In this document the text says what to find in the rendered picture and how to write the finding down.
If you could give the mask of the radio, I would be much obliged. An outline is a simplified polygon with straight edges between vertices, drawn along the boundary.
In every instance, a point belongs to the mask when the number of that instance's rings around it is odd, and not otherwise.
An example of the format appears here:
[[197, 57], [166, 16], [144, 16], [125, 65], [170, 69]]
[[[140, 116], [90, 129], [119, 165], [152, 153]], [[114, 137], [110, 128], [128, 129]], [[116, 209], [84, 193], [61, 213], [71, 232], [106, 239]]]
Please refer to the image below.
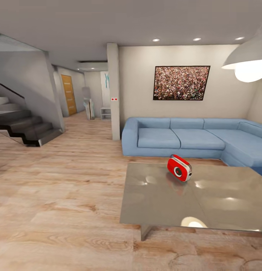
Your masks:
[[168, 170], [179, 180], [185, 182], [190, 179], [192, 169], [189, 163], [177, 155], [173, 155], [167, 164]]

